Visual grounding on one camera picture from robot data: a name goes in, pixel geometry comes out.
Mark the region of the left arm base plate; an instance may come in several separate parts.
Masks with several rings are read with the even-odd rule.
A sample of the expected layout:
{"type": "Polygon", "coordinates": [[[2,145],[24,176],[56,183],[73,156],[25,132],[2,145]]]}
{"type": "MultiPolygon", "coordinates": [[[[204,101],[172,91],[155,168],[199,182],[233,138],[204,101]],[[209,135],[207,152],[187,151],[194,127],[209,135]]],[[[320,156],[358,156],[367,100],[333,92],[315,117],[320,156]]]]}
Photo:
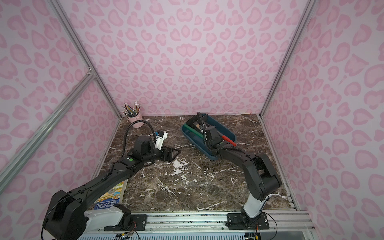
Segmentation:
{"type": "Polygon", "coordinates": [[[130,214],[123,216],[115,226],[104,227],[105,232],[130,232],[132,230],[142,232],[146,229],[148,215],[130,214]]]}

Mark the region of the green rake red handle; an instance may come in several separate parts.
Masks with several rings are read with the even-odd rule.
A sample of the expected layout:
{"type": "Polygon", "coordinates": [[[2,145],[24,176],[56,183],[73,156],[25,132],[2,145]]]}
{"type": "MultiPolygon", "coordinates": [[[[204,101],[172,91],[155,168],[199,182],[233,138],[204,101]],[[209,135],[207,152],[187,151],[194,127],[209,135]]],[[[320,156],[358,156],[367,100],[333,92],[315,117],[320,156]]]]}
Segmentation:
{"type": "Polygon", "coordinates": [[[196,131],[195,129],[191,128],[189,125],[184,124],[183,127],[185,127],[186,129],[188,129],[191,133],[195,134],[195,135],[198,136],[199,138],[201,138],[201,139],[203,139],[203,140],[205,139],[202,133],[200,133],[200,132],[196,131]]]}

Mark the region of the wooden handle hammer tool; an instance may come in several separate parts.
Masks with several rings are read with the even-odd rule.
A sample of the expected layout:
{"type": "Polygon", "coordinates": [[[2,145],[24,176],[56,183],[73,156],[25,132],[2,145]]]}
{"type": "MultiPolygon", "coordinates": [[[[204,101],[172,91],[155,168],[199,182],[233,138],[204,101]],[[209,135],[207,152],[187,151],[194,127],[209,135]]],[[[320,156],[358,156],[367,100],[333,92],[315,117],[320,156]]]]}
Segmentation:
{"type": "Polygon", "coordinates": [[[204,127],[205,127],[204,125],[201,125],[198,121],[195,121],[193,124],[197,130],[199,130],[201,133],[203,133],[204,127]]]}

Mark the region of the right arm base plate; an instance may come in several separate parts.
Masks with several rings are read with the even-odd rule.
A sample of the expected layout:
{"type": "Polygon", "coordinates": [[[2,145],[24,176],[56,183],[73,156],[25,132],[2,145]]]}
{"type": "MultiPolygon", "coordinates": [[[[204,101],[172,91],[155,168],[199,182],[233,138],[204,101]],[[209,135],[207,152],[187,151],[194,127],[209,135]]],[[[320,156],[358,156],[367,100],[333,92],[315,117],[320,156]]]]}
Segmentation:
{"type": "Polygon", "coordinates": [[[229,230],[269,230],[270,225],[266,213],[260,213],[255,218],[246,214],[227,214],[226,227],[229,230]]]}

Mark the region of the grey rake red handle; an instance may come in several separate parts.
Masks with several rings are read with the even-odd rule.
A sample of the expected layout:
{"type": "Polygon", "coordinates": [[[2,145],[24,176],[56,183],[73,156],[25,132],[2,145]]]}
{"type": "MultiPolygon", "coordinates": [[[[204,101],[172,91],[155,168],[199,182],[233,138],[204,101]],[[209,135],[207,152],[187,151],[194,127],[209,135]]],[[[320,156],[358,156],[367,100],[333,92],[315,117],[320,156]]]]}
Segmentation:
{"type": "MultiPolygon", "coordinates": [[[[202,114],[197,114],[197,116],[198,116],[198,119],[200,121],[200,124],[204,125],[206,127],[206,123],[203,120],[202,114]]],[[[230,149],[230,148],[233,148],[233,147],[235,147],[237,145],[236,143],[234,143],[230,139],[228,139],[226,136],[222,135],[220,132],[219,132],[219,134],[223,138],[223,142],[221,143],[221,146],[218,149],[209,149],[208,147],[206,147],[214,155],[216,154],[216,151],[219,151],[219,150],[222,150],[222,149],[230,149]]]]}

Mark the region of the teal plastic storage box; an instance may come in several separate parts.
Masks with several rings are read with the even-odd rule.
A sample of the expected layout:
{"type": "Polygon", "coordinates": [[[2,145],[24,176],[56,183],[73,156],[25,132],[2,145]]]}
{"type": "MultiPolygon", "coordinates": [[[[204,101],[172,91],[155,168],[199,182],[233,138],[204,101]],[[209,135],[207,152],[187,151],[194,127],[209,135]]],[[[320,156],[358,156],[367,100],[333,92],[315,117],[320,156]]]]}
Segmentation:
{"type": "MultiPolygon", "coordinates": [[[[218,130],[218,132],[220,132],[222,135],[226,136],[232,142],[235,143],[237,141],[236,135],[233,132],[231,132],[227,127],[225,127],[224,125],[219,123],[216,119],[212,118],[211,116],[209,116],[206,113],[202,113],[202,116],[203,116],[203,120],[206,123],[206,127],[215,126],[216,129],[218,130]]],[[[199,130],[197,130],[195,128],[195,126],[193,124],[195,121],[198,121],[200,123],[197,115],[192,116],[185,124],[189,125],[191,128],[200,132],[199,130]]],[[[181,127],[181,131],[182,131],[183,135],[187,138],[187,140],[189,140],[197,149],[199,149],[208,159],[210,159],[212,161],[216,161],[219,159],[218,157],[216,157],[214,154],[212,154],[206,148],[206,146],[204,145],[203,139],[201,139],[198,136],[196,136],[195,134],[191,133],[188,129],[183,127],[183,125],[181,127]]]]}

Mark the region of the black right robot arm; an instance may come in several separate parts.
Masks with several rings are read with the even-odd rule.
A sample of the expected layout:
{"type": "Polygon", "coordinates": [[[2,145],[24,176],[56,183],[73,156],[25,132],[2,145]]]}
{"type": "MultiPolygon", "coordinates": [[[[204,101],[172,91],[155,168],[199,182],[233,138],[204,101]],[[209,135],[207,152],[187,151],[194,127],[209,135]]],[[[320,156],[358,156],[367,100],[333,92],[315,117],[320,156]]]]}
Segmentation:
{"type": "Polygon", "coordinates": [[[263,208],[270,194],[281,187],[282,181],[268,155],[251,154],[223,139],[216,127],[207,125],[197,113],[205,147],[221,159],[242,168],[250,195],[241,208],[238,220],[228,221],[230,229],[256,229],[262,219],[263,208]]]}

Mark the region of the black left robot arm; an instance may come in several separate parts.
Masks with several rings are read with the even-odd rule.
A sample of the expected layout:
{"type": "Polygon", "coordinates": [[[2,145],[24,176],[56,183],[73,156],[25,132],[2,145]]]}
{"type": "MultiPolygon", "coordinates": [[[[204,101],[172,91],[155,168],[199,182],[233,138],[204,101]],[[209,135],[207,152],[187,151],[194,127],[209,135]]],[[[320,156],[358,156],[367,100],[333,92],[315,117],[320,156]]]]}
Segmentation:
{"type": "Polygon", "coordinates": [[[133,177],[141,169],[156,161],[171,162],[175,159],[173,152],[180,150],[165,147],[164,140],[168,134],[164,131],[152,131],[151,136],[139,136],[134,148],[122,150],[121,158],[113,163],[109,170],[78,188],[65,192],[56,192],[50,201],[42,223],[42,231],[47,231],[56,240],[77,240],[83,233],[106,227],[111,224],[106,218],[115,218],[119,224],[130,211],[121,206],[111,210],[88,212],[88,208],[102,195],[117,184],[133,177]]]}

